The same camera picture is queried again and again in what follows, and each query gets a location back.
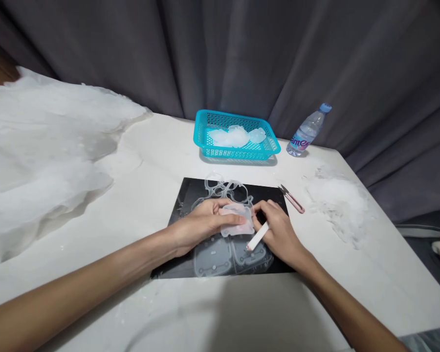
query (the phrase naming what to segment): plastic bottle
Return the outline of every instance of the plastic bottle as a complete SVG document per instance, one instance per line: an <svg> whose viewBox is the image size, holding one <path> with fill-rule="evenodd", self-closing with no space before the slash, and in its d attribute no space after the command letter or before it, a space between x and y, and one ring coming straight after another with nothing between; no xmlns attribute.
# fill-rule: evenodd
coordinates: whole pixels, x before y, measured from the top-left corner
<svg viewBox="0 0 440 352"><path fill-rule="evenodd" d="M303 121L297 132L287 145L287 152L292 156L300 156L307 146L316 138L324 123L326 114L332 109L331 105L321 104L315 111Z"/></svg>

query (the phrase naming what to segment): white table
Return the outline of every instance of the white table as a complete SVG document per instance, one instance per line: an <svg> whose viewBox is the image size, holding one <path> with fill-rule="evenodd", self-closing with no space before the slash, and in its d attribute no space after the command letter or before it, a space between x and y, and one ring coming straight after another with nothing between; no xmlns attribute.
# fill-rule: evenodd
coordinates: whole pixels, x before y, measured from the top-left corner
<svg viewBox="0 0 440 352"><path fill-rule="evenodd" d="M0 304L91 263L168 223L183 177L211 171L247 184L283 183L303 200L301 175L328 164L358 180L334 150L311 146L293 158L281 140L275 166L205 162L194 123L155 114L133 125L112 156L115 184L85 213L0 264ZM167 134L178 134L165 143ZM129 171L135 149L143 163ZM440 328L440 286L376 207L379 221L361 250L343 243L316 213L287 203L303 244L326 270L397 336ZM139 282L46 345L60 351L341 350L341 332L296 274Z"/></svg>

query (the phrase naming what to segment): blue bottle cap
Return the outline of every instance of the blue bottle cap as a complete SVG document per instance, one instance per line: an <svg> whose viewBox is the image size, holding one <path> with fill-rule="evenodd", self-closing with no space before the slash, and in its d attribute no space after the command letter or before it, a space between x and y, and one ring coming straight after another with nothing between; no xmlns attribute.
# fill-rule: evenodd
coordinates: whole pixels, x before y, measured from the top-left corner
<svg viewBox="0 0 440 352"><path fill-rule="evenodd" d="M324 113L330 112L331 109L332 109L332 106L328 105L328 104L321 104L321 106L319 107L319 110L321 110Z"/></svg>

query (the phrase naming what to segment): gray curtain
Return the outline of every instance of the gray curtain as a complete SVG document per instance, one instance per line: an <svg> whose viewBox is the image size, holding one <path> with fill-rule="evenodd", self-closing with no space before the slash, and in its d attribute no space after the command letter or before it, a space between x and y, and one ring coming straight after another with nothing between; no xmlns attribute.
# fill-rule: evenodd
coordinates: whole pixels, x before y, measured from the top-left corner
<svg viewBox="0 0 440 352"><path fill-rule="evenodd" d="M391 219L440 209L440 0L2 0L0 46L155 112L256 116L287 139L327 102L314 144Z"/></svg>

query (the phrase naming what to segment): mesh basket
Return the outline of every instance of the mesh basket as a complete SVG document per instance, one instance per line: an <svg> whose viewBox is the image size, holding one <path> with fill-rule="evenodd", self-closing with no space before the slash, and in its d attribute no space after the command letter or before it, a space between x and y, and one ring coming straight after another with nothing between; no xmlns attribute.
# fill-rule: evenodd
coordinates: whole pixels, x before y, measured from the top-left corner
<svg viewBox="0 0 440 352"><path fill-rule="evenodd" d="M262 127L265 131L265 140L259 144L248 142L242 148L216 147L209 136L211 130L228 130L232 125L243 126L247 132ZM228 114L212 110L199 110L196 115L194 128L194 143L202 150L202 154L209 158L229 158L243 160L267 160L273 154L280 153L280 145L270 124L256 117Z"/></svg>

